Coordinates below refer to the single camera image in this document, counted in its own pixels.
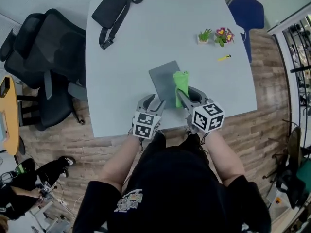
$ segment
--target flower pot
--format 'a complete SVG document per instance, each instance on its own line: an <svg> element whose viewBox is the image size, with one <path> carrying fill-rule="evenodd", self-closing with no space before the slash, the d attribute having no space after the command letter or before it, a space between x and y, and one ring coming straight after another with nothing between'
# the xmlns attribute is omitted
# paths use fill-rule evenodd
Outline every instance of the flower pot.
<svg viewBox="0 0 311 233"><path fill-rule="evenodd" d="M207 39L207 41L200 41L199 36L197 36L197 40L198 40L198 44L207 44L208 43L208 39Z"/></svg>

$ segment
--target yellow highlighter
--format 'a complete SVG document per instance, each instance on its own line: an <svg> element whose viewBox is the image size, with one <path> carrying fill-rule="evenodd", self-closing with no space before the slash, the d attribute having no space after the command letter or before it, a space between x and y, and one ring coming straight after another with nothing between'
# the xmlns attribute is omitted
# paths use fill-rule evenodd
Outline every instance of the yellow highlighter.
<svg viewBox="0 0 311 233"><path fill-rule="evenodd" d="M223 61L223 60L229 59L229 58L231 58L231 55L227 55L227 56L225 56L223 58L220 58L220 59L218 59L218 61Z"/></svg>

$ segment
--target person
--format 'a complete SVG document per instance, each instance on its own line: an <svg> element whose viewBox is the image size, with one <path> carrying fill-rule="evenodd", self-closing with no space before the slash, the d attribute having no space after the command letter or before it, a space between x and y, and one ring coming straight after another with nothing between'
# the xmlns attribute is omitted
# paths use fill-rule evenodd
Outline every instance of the person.
<svg viewBox="0 0 311 233"><path fill-rule="evenodd" d="M9 230L8 226L9 218L0 214L0 233L6 233Z"/></svg>
<svg viewBox="0 0 311 233"><path fill-rule="evenodd" d="M53 186L60 176L68 177L68 167L73 164L75 160L72 157L62 156L37 170L15 176L0 189L0 218L16 220L23 216L42 196L40 189L35 185L37 176L43 183L47 182Z"/></svg>
<svg viewBox="0 0 311 233"><path fill-rule="evenodd" d="M88 184L73 233L259 232L271 231L269 211L255 183L248 182L237 154L217 131L205 145L222 181L209 167L198 134L166 147L158 131L143 151L122 193L140 149L129 135L120 150Z"/></svg>

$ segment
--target black shoe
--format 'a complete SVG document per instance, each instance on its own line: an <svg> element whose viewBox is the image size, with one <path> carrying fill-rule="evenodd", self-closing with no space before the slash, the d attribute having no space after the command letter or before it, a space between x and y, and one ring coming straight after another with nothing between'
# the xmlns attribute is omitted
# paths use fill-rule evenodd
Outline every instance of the black shoe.
<svg viewBox="0 0 311 233"><path fill-rule="evenodd" d="M68 176L69 176L68 167L63 168L63 172L60 174L60 176L68 178Z"/></svg>
<svg viewBox="0 0 311 233"><path fill-rule="evenodd" d="M64 158L67 161L68 166L76 164L76 160L70 156L62 156L61 158Z"/></svg>

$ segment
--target potted plant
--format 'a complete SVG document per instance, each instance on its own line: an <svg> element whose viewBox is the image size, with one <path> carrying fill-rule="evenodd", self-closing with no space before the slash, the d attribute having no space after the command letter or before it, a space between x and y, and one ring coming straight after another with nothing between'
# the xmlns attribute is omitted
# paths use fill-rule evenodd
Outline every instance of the potted plant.
<svg viewBox="0 0 311 233"><path fill-rule="evenodd" d="M212 34L212 29L205 29L204 32L198 35L198 43L206 44L208 43L208 39Z"/></svg>
<svg viewBox="0 0 311 233"><path fill-rule="evenodd" d="M219 43L219 45L223 48L225 43L234 43L234 34L229 28L220 28L216 30L215 33L216 39L215 43Z"/></svg>

